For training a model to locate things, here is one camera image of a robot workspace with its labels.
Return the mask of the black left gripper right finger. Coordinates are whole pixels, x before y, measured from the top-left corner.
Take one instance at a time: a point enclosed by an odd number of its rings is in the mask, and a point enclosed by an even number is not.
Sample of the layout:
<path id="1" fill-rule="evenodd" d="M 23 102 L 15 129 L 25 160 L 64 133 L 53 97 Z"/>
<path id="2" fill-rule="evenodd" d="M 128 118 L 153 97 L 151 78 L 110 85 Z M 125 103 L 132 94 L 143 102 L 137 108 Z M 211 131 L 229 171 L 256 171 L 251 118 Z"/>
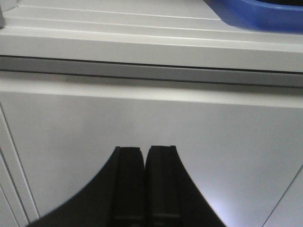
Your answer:
<path id="1" fill-rule="evenodd" d="M 223 227 L 175 146 L 151 146 L 145 166 L 148 227 Z"/>

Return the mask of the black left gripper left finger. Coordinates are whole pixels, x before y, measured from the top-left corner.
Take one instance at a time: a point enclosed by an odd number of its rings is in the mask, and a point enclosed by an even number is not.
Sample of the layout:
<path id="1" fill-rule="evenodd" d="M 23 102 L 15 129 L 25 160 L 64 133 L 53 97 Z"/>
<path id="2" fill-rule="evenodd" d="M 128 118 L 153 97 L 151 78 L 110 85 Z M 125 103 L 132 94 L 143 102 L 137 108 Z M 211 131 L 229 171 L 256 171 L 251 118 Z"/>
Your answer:
<path id="1" fill-rule="evenodd" d="M 139 148 L 115 147 L 96 176 L 32 227 L 143 227 L 144 161 Z"/>

